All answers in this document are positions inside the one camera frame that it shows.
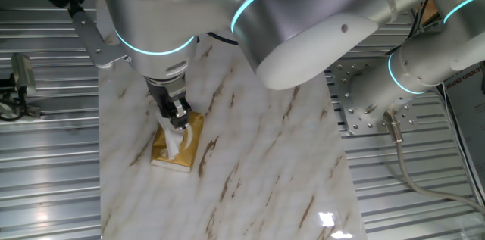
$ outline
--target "mounting plate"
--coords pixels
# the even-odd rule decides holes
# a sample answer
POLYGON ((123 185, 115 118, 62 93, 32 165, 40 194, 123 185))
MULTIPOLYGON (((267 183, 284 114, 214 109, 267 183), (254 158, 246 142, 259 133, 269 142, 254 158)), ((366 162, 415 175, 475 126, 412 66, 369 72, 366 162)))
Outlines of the mounting plate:
MULTIPOLYGON (((347 131, 351 135, 371 135, 387 133, 387 125, 384 120, 374 121, 364 114, 363 110, 358 110, 352 101, 350 93, 350 83, 353 76, 357 73, 376 67, 382 64, 383 60, 374 59, 340 59, 330 66, 333 74, 333 82, 336 87, 336 94, 344 111, 347 131)), ((397 112, 396 117, 401 124, 401 130, 412 131, 418 128, 418 120, 414 113, 411 103, 407 103, 404 108, 397 112)))

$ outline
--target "robotic arm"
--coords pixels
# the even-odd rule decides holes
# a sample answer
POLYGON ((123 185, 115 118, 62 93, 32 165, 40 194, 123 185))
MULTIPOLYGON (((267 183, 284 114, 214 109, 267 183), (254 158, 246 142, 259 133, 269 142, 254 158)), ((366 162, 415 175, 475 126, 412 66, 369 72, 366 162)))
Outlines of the robotic arm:
POLYGON ((146 78, 162 115, 183 129, 190 111, 184 72, 195 55, 196 35, 231 29, 263 83, 288 89, 420 1, 106 0, 119 46, 102 41, 80 2, 71 1, 70 14, 94 63, 108 67, 125 59, 146 78))

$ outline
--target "black cable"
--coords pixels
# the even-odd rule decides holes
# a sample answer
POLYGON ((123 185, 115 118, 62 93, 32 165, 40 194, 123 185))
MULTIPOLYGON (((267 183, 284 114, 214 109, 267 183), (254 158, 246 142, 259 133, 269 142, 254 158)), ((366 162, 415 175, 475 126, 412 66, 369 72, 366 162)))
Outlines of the black cable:
POLYGON ((208 35, 212 36, 213 38, 217 39, 217 40, 220 40, 222 42, 225 42, 227 44, 231 44, 231 45, 239 45, 239 43, 237 43, 237 41, 234 41, 234 40, 230 40, 230 39, 226 39, 225 37, 222 37, 222 36, 219 36, 219 35, 216 35, 214 34, 213 32, 209 32, 207 33, 208 35))
POLYGON ((419 31, 419 26, 421 25, 421 21, 423 20, 423 14, 424 14, 424 11, 426 10, 427 3, 429 1, 430 0, 426 0, 421 3, 420 10, 418 12, 418 15, 415 17, 415 22, 412 24, 412 28, 411 28, 411 31, 409 31, 409 35, 407 39, 410 39, 417 31, 419 31))
MULTIPOLYGON (((465 140, 463 139, 462 134, 458 131, 459 130, 459 125, 458 125, 458 121, 456 120, 456 115, 455 115, 455 111, 453 110, 452 102, 449 99, 448 94, 445 93, 445 89, 443 88, 443 86, 438 85, 435 88, 438 91, 438 93, 440 94, 441 99, 444 100, 444 104, 447 105, 448 112, 449 112, 449 114, 447 114, 447 116, 449 116, 449 118, 451 120, 450 123, 452 123, 453 126, 455 127, 456 137, 458 138, 458 141, 457 142, 460 145, 458 147, 458 149, 460 149, 460 151, 462 152, 462 154, 465 156, 464 163, 468 166, 468 170, 471 172, 473 170, 473 167, 471 166, 472 164, 470 163, 470 161, 468 161, 470 158, 467 155, 467 152, 465 150, 465 140)), ((478 183, 477 183, 477 179, 475 179, 475 177, 474 177, 473 174, 470 176, 470 179, 471 179, 471 182, 473 183, 474 187, 477 190, 477 195, 479 196, 479 198, 482 201, 485 201, 485 197, 483 196, 482 192, 480 191, 480 188, 479 188, 478 183)))
POLYGON ((421 11, 418 11, 417 14, 416 14, 416 16, 415 16, 415 21, 412 23, 411 31, 409 31, 409 35, 408 35, 408 38, 407 39, 410 39, 415 34, 415 27, 416 27, 416 24, 418 24, 420 12, 421 11))
POLYGON ((20 120, 22 119, 25 115, 27 115, 27 101, 25 99, 25 95, 27 94, 27 88, 24 86, 22 88, 19 89, 19 92, 18 92, 18 96, 19 96, 19 99, 20 99, 20 105, 19 106, 23 106, 23 110, 20 110, 20 113, 17 117, 14 117, 14 118, 5 118, 3 116, 0 116, 0 120, 2 121, 5 121, 5 122, 15 122, 17 120, 20 120))
MULTIPOLYGON (((413 22, 412 24, 412 27, 411 27, 411 31, 409 31, 409 35, 408 35, 408 39, 410 39, 411 37, 413 37, 417 31, 419 31, 418 27, 421 25, 421 21, 423 20, 423 13, 424 11, 426 10, 426 7, 427 7, 427 3, 429 2, 430 0, 426 0, 424 2, 421 3, 421 6, 420 6, 420 10, 417 12, 416 16, 415 16, 415 21, 413 22)), ((391 55, 393 52, 395 52, 398 48, 401 48, 401 45, 398 45, 394 48, 392 48, 391 50, 389 50, 387 53, 386 53, 386 56, 389 56, 391 55)))
POLYGON ((15 104, 15 103, 6 101, 4 99, 0 99, 0 103, 6 104, 7 106, 14 107, 14 108, 18 108, 18 107, 20 107, 22 105, 21 103, 20 104, 15 104))

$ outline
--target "gold foil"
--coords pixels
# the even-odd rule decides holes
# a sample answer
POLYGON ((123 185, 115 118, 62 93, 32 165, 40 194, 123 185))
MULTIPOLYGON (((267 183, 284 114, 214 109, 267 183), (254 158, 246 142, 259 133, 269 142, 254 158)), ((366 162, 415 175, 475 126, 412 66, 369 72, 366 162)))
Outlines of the gold foil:
POLYGON ((202 133, 202 128, 204 127, 204 115, 197 112, 191 112, 189 115, 189 124, 192 127, 192 141, 187 147, 187 131, 185 131, 183 133, 183 141, 180 144, 180 148, 185 149, 182 150, 179 148, 179 153, 175 155, 175 158, 173 160, 168 159, 165 132, 161 128, 161 126, 158 125, 158 130, 152 145, 152 164, 163 166, 166 168, 172 168, 175 170, 185 170, 187 172, 192 169, 194 160, 196 159, 197 148, 199 146, 200 134, 202 133))

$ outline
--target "cable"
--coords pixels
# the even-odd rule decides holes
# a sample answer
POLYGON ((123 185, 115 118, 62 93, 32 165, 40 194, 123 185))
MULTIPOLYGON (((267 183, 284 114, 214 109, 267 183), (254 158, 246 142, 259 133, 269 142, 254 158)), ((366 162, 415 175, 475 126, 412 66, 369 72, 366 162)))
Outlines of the cable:
POLYGON ((427 3, 429 1, 430 0, 426 0, 426 1, 421 3, 421 7, 418 11, 418 14, 415 17, 414 23, 412 24, 411 31, 409 31, 408 39, 413 37, 413 35, 416 34, 417 31, 419 31, 419 26, 421 25, 421 21, 423 20, 424 11, 426 10, 427 3))
POLYGON ((214 34, 213 32, 209 32, 207 33, 208 35, 212 36, 213 38, 217 39, 217 40, 220 40, 222 42, 225 42, 227 44, 231 44, 231 45, 239 45, 239 43, 237 43, 237 41, 234 41, 234 40, 230 40, 230 39, 226 39, 225 37, 222 37, 222 36, 219 36, 219 35, 216 35, 214 34))
POLYGON ((418 186, 412 180, 412 178, 408 174, 408 171, 406 170, 404 154, 402 153, 402 134, 401 134, 400 126, 399 126, 398 121, 396 119, 396 115, 392 111, 387 111, 384 114, 384 117, 386 118, 386 121, 387 121, 389 133, 390 133, 391 137, 393 138, 393 142, 396 144, 397 158, 398 158, 398 161, 399 161, 399 168, 401 169, 402 176, 404 177, 404 180, 408 183, 409 187, 411 187, 413 190, 415 190, 416 192, 418 192, 422 195, 427 195, 427 196, 430 196, 430 197, 433 197, 433 198, 442 198, 442 199, 451 199, 451 200, 454 200, 454 201, 460 201, 462 203, 465 203, 465 204, 472 206, 473 208, 475 208, 479 212, 481 212, 483 215, 485 215, 485 207, 482 207, 481 205, 479 205, 475 201, 472 201, 470 199, 464 198, 464 197, 459 196, 459 195, 426 190, 426 189, 423 189, 422 187, 418 186))
POLYGON ((412 181, 411 177, 408 174, 408 171, 406 170, 406 166, 404 163, 404 154, 402 153, 401 142, 396 143, 396 149, 397 149, 397 158, 399 160, 399 168, 401 169, 402 175, 404 176, 404 179, 408 183, 408 185, 411 188, 413 188, 416 192, 433 198, 452 199, 454 201, 460 201, 462 203, 472 206, 473 208, 477 209, 479 212, 485 215, 485 207, 482 207, 481 205, 479 205, 474 201, 471 201, 470 199, 464 198, 459 195, 454 195, 454 194, 449 194, 444 192, 435 192, 435 191, 430 191, 430 190, 423 189, 422 187, 419 187, 415 182, 412 181))
POLYGON ((23 110, 20 110, 19 115, 17 117, 14 117, 14 118, 6 118, 6 117, 3 117, 3 116, 0 116, 0 120, 5 121, 5 122, 14 122, 14 121, 22 119, 25 115, 27 115, 27 101, 25 99, 26 93, 27 93, 27 88, 25 86, 21 87, 19 89, 19 92, 18 92, 20 104, 14 104, 14 103, 8 103, 7 104, 7 105, 10 105, 10 106, 14 106, 14 107, 22 107, 23 106, 23 110))
POLYGON ((445 105, 445 108, 446 108, 446 118, 450 122, 450 125, 449 126, 450 126, 450 129, 452 130, 453 138, 455 138, 455 140, 457 142, 457 146, 458 146, 458 149, 460 151, 462 160, 465 162, 465 164, 466 164, 466 166, 468 168, 468 172, 471 173, 470 180, 471 180, 471 182, 474 185, 475 193, 478 196, 480 196, 479 199, 481 201, 485 201, 485 198, 483 197, 483 192, 482 192, 483 191, 483 187, 481 186, 481 184, 479 184, 477 182, 477 180, 476 180, 476 178, 474 176, 474 168, 472 167, 472 164, 469 161, 468 152, 465 150, 465 143, 463 141, 462 135, 458 131, 458 121, 455 118, 455 115, 454 115, 455 112, 453 111, 453 108, 450 105, 451 103, 449 103, 449 98, 448 98, 448 95, 446 93, 446 87, 442 87, 442 90, 443 90, 442 92, 440 91, 440 87, 439 86, 435 87, 435 90, 436 90, 436 93, 440 96, 441 101, 445 105))
MULTIPOLYGON (((416 16, 415 16, 415 20, 413 21, 412 23, 412 26, 411 26, 411 30, 409 31, 409 34, 408 34, 408 38, 406 38, 406 40, 410 39, 411 37, 413 37, 417 31, 419 31, 418 27, 421 25, 421 21, 423 20, 423 13, 424 11, 426 10, 426 7, 427 7, 427 3, 429 2, 430 0, 426 0, 424 2, 421 3, 421 6, 420 6, 420 10, 418 10, 418 12, 416 12, 416 16)), ((395 52, 398 48, 400 48, 402 46, 401 45, 398 45, 392 49, 390 49, 387 53, 386 53, 386 56, 389 56, 391 55, 393 52, 395 52)))

